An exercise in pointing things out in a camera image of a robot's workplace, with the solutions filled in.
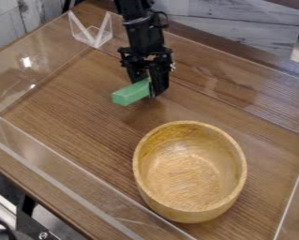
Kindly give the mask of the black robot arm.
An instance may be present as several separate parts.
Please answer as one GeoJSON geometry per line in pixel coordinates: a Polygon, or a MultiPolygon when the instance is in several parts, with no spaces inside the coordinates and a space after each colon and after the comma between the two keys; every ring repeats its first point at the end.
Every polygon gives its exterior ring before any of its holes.
{"type": "Polygon", "coordinates": [[[162,32],[169,23],[160,18],[166,14],[152,9],[152,0],[113,0],[113,3],[129,42],[128,47],[117,49],[121,67],[132,83],[149,79],[149,96],[154,98],[169,88],[173,68],[172,49],[165,46],[162,32]]]}

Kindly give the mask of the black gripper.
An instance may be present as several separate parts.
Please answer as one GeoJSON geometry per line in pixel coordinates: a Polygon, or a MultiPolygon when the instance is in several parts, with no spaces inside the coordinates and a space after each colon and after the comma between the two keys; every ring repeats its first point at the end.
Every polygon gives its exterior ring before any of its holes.
{"type": "Polygon", "coordinates": [[[168,26],[158,18],[124,20],[128,47],[120,47],[121,66],[129,81],[137,83],[149,74],[149,95],[156,98],[169,88],[172,50],[165,46],[162,29],[168,26]]]}

